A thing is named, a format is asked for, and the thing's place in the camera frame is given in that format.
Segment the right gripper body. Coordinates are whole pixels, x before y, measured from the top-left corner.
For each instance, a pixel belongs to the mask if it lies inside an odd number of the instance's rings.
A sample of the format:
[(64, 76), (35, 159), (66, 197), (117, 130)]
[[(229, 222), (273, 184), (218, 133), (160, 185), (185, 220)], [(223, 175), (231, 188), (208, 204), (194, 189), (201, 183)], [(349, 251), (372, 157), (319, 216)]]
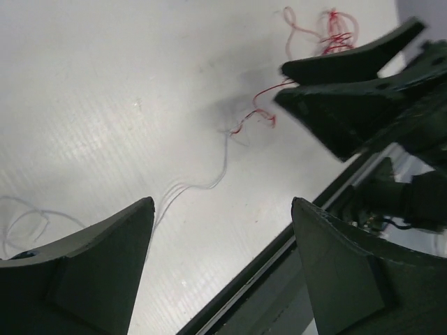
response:
[(429, 77), (410, 88), (414, 100), (400, 105), (399, 114), (362, 146), (378, 152), (390, 143), (427, 164), (446, 163), (446, 41), (427, 41), (411, 62), (411, 70)]

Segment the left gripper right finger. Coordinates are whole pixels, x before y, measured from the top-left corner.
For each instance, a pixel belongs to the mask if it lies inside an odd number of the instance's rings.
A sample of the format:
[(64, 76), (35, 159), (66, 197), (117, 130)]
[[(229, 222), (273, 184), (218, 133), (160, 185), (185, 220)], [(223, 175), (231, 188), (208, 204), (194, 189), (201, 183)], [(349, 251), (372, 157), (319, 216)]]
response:
[(446, 333), (446, 259), (375, 237), (303, 198), (291, 216), (320, 334)]

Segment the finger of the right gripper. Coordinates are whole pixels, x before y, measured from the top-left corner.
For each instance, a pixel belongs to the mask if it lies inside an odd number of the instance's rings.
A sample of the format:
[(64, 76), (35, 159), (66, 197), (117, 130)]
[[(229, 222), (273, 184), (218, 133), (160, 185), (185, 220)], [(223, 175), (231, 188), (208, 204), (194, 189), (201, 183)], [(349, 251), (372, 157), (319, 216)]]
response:
[(378, 72), (426, 28), (410, 17), (379, 39), (351, 50), (287, 61), (281, 72), (294, 82), (309, 86), (373, 80)]
[(346, 73), (303, 73), (275, 103), (297, 119), (335, 157), (346, 161), (364, 149), (380, 150), (404, 134), (398, 124), (411, 76), (365, 78)]

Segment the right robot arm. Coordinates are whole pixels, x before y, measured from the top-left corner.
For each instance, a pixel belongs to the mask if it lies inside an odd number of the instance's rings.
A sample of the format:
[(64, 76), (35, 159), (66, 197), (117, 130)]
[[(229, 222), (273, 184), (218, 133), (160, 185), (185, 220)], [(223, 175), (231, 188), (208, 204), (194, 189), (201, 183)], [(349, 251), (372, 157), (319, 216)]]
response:
[(424, 28), (412, 17), (356, 49), (287, 61), (281, 71), (296, 87), (274, 101), (340, 161), (396, 143), (428, 164), (407, 184), (368, 183), (360, 201), (385, 221), (437, 232), (446, 226), (446, 42), (426, 40), (400, 72), (378, 74)]

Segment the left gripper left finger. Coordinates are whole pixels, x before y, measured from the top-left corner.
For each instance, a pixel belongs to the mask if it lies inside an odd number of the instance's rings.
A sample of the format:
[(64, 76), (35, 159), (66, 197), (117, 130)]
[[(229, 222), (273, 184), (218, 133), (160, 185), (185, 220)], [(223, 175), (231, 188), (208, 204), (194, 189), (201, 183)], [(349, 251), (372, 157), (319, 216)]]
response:
[(2, 334), (127, 334), (154, 224), (142, 198), (1, 261)]

